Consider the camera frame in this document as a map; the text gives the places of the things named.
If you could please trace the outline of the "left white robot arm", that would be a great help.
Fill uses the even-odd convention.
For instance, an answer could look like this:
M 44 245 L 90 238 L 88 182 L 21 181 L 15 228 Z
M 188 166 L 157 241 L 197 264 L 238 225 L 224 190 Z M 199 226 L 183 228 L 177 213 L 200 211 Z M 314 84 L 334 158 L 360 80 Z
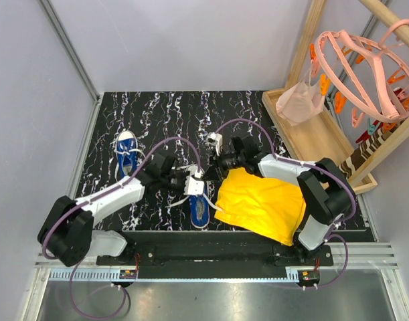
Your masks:
M 37 235 L 43 255 L 66 267 L 97 256 L 112 257 L 121 265 L 130 263 L 135 255 L 135 241 L 121 231 L 94 227 L 123 207 L 141 201 L 151 190 L 184 191 L 189 172 L 174 164 L 172 156 L 156 154 L 138 173 L 97 193 L 78 199 L 59 197 Z

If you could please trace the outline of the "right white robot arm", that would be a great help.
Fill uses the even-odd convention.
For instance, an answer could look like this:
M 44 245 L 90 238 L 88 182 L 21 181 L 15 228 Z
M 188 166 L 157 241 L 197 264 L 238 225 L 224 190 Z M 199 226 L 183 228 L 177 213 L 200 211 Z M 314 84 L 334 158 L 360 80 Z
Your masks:
M 318 251 L 338 223 L 356 213 L 356 195 L 337 165 L 329 159 L 317 162 L 286 158 L 260 150 L 252 137 L 231 138 L 233 150 L 224 151 L 221 134 L 212 132 L 207 142 L 214 148 L 207 181 L 225 181 L 235 169 L 261 179 L 278 179 L 298 186 L 305 201 L 305 223 L 298 236 L 294 257 L 302 265 L 317 259 Z

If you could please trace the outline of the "white shoelace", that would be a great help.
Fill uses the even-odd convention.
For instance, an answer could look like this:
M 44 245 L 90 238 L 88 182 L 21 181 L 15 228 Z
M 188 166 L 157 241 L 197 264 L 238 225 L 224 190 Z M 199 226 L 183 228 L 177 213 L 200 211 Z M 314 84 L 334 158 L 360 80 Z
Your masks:
M 217 205 L 213 204 L 212 201 L 210 200 L 210 198 L 205 194 L 201 194 L 201 195 L 186 195 L 184 198 L 169 204 L 166 206 L 166 208 L 171 208 L 171 207 L 176 207 L 179 206 L 181 204 L 183 204 L 184 202 L 186 202 L 190 197 L 197 197 L 198 201 L 202 201 L 204 200 L 204 204 L 206 204 L 208 207 L 211 207 L 212 209 L 215 209 L 216 211 L 221 211 L 224 212 L 224 210 L 220 207 L 218 207 Z

